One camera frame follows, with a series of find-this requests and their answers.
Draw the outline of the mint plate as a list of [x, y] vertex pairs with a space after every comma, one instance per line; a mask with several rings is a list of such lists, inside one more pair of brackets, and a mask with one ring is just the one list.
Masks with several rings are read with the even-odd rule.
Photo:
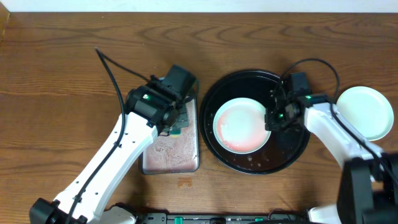
[[364, 137], [377, 141], [386, 136], [394, 124], [394, 111], [387, 98], [366, 86], [345, 90], [337, 101], [338, 111]]
[[266, 108], [250, 98], [235, 98], [224, 103], [213, 119], [215, 139], [223, 149], [249, 154], [266, 144], [271, 132], [265, 129]]

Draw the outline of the green yellow sponge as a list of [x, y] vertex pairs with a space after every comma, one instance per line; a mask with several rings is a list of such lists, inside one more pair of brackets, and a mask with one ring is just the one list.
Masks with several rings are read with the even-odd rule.
[[181, 129], [171, 129], [169, 131], [170, 136], [179, 136], [181, 134]]

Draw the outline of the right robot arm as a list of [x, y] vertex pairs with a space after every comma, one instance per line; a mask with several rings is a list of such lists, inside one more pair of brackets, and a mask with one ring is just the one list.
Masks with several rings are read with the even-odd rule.
[[397, 223], [397, 155], [369, 142], [326, 95], [275, 99], [266, 130], [301, 125], [314, 134], [343, 170], [334, 205], [308, 211], [312, 223]]

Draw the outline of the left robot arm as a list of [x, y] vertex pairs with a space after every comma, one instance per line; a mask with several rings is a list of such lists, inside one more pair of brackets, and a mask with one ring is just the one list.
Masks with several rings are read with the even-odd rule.
[[39, 198], [29, 211], [31, 223], [136, 223], [128, 209], [105, 209], [137, 158], [171, 128], [195, 96], [171, 86], [140, 86], [129, 92], [107, 140], [78, 177], [53, 202]]

